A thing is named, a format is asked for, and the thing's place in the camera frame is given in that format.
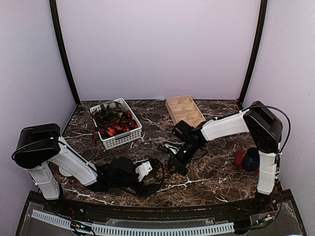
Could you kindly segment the brown floral tie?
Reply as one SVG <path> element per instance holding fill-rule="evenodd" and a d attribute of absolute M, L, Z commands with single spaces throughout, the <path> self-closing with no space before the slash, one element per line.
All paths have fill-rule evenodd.
<path fill-rule="evenodd" d="M 174 184 L 180 184 L 184 179 L 178 174 L 170 174 L 169 172 L 164 173 L 164 180 L 162 180 L 162 177 L 163 177 L 162 169 L 158 169 L 156 171 L 150 172 L 144 178 L 144 183 L 146 185 L 149 185 L 149 184 L 160 185 L 161 184 L 162 188 L 167 188 Z"/>

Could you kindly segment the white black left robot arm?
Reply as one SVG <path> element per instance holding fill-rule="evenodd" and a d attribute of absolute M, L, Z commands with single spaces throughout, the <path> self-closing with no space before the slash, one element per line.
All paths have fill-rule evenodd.
<path fill-rule="evenodd" d="M 45 203 L 58 214 L 69 211 L 69 202 L 63 198 L 63 189 L 55 180 L 49 163 L 57 165 L 67 176 L 74 177 L 92 192 L 120 189 L 137 197 L 156 193 L 161 183 L 145 184 L 144 178 L 162 163 L 149 159 L 135 164 L 127 157 L 96 166 L 71 148 L 55 123 L 30 126 L 22 129 L 12 160 L 25 169 L 40 189 Z"/>

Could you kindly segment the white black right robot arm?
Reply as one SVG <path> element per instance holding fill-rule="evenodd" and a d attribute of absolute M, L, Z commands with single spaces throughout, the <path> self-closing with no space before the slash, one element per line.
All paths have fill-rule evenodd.
<path fill-rule="evenodd" d="M 255 101 L 234 114 L 201 122 L 196 128 L 180 121 L 172 133 L 184 142 L 176 153 L 171 153 L 168 170 L 185 176 L 186 165 L 207 142 L 239 133 L 250 133 L 259 158 L 259 179 L 251 210 L 262 213 L 269 207 L 271 194 L 280 171 L 280 156 L 286 145 L 282 141 L 283 124 L 272 113 L 274 107 Z"/>

